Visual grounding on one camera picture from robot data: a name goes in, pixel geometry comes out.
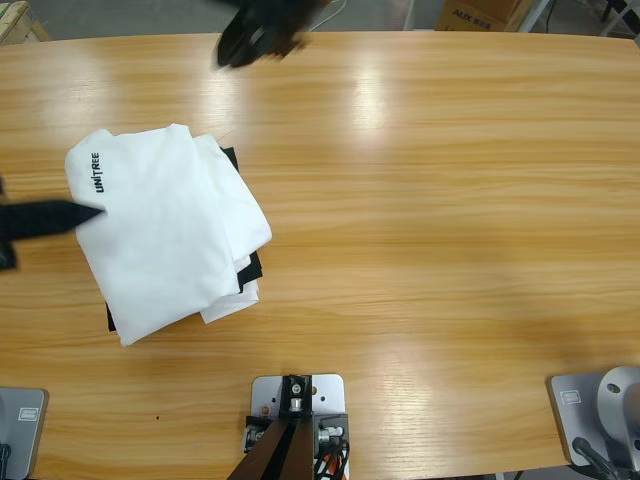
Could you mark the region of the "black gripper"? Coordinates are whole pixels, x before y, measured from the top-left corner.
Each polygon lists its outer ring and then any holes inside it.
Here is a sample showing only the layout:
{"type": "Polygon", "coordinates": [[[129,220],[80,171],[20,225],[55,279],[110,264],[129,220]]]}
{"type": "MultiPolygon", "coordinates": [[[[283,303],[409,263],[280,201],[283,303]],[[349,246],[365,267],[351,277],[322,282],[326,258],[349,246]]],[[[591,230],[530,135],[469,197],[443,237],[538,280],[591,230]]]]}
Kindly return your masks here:
{"type": "Polygon", "coordinates": [[[11,241],[64,234],[103,213],[103,209],[62,199],[2,204],[0,271],[17,268],[11,241]]]}
{"type": "Polygon", "coordinates": [[[287,56],[329,1],[242,1],[216,46],[219,67],[240,68],[261,56],[287,56]]]}

